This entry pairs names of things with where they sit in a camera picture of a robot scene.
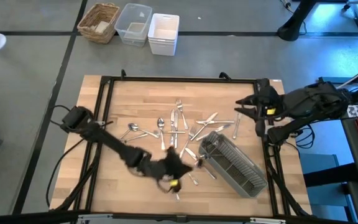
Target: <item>wooden tabletop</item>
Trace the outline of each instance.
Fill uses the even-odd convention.
[[[78,106],[93,110],[98,94],[101,76],[86,75],[83,80]],[[283,85],[281,80],[271,80],[271,85],[281,94]],[[251,84],[236,83],[177,83],[177,82],[114,82],[111,107],[108,121],[114,121],[106,130],[116,137],[127,131],[128,123],[138,124],[141,129],[157,130],[157,118],[164,119],[166,127],[170,130],[170,112],[176,109],[176,99],[183,103],[189,127],[201,125],[196,120],[206,119],[214,112],[219,114],[215,119],[236,118],[233,108],[237,107],[235,101],[253,94]],[[185,130],[183,120],[179,116],[179,130]],[[206,134],[222,124],[212,124],[201,133]],[[228,137],[233,134],[234,125],[222,131]],[[130,132],[126,138],[140,135]],[[187,140],[186,134],[179,134],[178,149],[180,152]],[[164,135],[168,146],[170,135]],[[80,140],[77,134],[69,134],[66,150]],[[231,139],[247,156],[249,156],[266,173],[262,143],[255,134],[255,123],[248,117],[242,116],[237,139]],[[152,159],[165,157],[161,150],[160,139],[147,136],[128,142],[133,146],[140,146],[152,153]],[[62,161],[58,173],[57,183],[52,197],[51,208],[59,206],[76,185],[83,162],[86,143],[83,142],[69,153]],[[199,142],[192,141],[188,147],[196,154]],[[284,144],[280,151],[285,183],[295,199],[305,211],[311,213],[308,194],[303,179],[303,173],[298,152],[291,146]],[[183,160],[193,164],[194,160],[187,154]],[[204,169],[192,172],[199,181],[195,186],[190,178],[182,178],[183,188],[179,193],[180,201],[175,200],[172,194],[161,192],[155,181],[140,178],[130,174],[120,160],[117,153],[103,146],[99,172],[94,190],[92,212],[122,212],[122,213],[158,213],[172,214],[185,213],[192,215],[233,215],[233,216],[272,216],[268,188],[264,189],[257,198],[241,198],[216,172],[218,179],[212,179]],[[85,187],[81,208],[85,206],[88,186]],[[278,209],[283,213],[280,191],[276,186]]]

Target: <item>white plastic bin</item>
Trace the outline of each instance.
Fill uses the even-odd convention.
[[[149,31],[153,9],[141,4],[126,4],[114,28],[125,44],[143,47]]]
[[[148,33],[153,54],[174,56],[177,47],[179,16],[153,14]]]

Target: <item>concrete floor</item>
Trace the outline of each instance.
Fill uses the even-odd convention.
[[[96,2],[101,1],[89,0],[86,11]],[[134,2],[151,6],[154,12],[177,14],[180,31],[275,32],[291,16],[279,0],[113,2],[121,8]],[[81,0],[0,0],[0,31],[72,31],[80,5]],[[152,55],[148,44],[143,48],[124,45],[118,36],[108,45],[77,36],[57,104],[76,103],[84,75],[119,75],[122,68],[136,76],[216,77],[224,71],[233,78],[282,79],[286,91],[321,76],[352,77],[358,72],[358,37],[345,34],[356,34],[358,28],[354,11],[343,13],[342,7],[318,4],[305,21],[309,33],[336,32],[342,36],[306,35],[295,42],[278,37],[179,36],[174,57]],[[0,146],[0,215],[12,212],[69,38],[9,35],[0,51],[0,138],[4,140]],[[56,111],[54,118],[61,115]],[[336,154],[340,164],[352,162],[340,122],[313,127],[315,145],[301,153]],[[66,138],[63,131],[49,126],[24,213],[47,211],[47,182]],[[323,210],[321,216],[343,220],[343,214],[336,215],[341,212]]]

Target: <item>yellow label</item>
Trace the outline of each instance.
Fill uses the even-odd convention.
[[[276,112],[276,108],[267,110],[267,115],[273,115]]]
[[[178,180],[171,180],[170,184],[172,187],[174,187],[174,186],[178,185]]]

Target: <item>fork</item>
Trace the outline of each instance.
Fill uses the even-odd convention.
[[[183,105],[181,104],[181,100],[177,100],[177,107],[180,111],[181,117],[183,118],[183,125],[185,126],[185,130],[188,130],[189,127],[187,126],[185,115],[183,114]]]
[[[185,152],[185,149],[186,149],[186,147],[187,147],[187,144],[189,144],[190,139],[191,139],[192,137],[194,137],[194,135],[196,134],[196,131],[197,131],[196,127],[194,127],[194,126],[191,127],[190,132],[189,132],[189,138],[187,139],[187,141],[186,141],[186,143],[185,143],[185,146],[183,146],[183,149],[180,151],[180,153],[179,153],[179,158],[182,158],[183,153]]]

